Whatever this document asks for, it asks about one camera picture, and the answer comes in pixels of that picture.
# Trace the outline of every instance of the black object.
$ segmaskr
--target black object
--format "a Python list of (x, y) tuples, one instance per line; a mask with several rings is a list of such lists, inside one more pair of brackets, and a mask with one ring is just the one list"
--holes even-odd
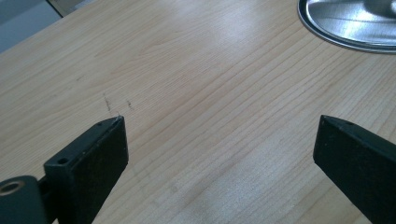
[(123, 117), (103, 120), (50, 158), (39, 182), (0, 183), (0, 223), (92, 223), (127, 163)]
[(396, 146), (349, 121), (322, 116), (315, 163), (373, 223), (396, 223)]

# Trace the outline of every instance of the wooden tabletop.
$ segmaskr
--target wooden tabletop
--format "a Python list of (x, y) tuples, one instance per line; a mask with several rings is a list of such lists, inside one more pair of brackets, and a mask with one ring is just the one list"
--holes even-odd
[(120, 114), (130, 162), (94, 223), (369, 223), (312, 152), (322, 114), (395, 143), (395, 71), (295, 0), (96, 0), (0, 55), (0, 179)]

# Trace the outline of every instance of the black plastic jaw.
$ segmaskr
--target black plastic jaw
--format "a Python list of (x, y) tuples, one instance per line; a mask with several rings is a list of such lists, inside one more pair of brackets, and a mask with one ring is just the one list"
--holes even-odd
[(322, 116), (315, 163), (373, 223), (396, 223), (396, 146), (349, 121)]
[(96, 123), (44, 164), (39, 182), (0, 183), (0, 223), (92, 223), (127, 164), (123, 117)]

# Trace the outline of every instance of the silver metal base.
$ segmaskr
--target silver metal base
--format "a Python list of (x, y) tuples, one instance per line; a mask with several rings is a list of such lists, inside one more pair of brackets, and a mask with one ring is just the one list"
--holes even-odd
[(396, 53), (396, 0), (300, 0), (298, 11), (311, 32), (334, 44)]

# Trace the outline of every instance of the gray floor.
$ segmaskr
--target gray floor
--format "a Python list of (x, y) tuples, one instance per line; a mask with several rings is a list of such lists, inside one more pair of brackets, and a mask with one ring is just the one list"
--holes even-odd
[(46, 0), (0, 0), (0, 53), (60, 18)]

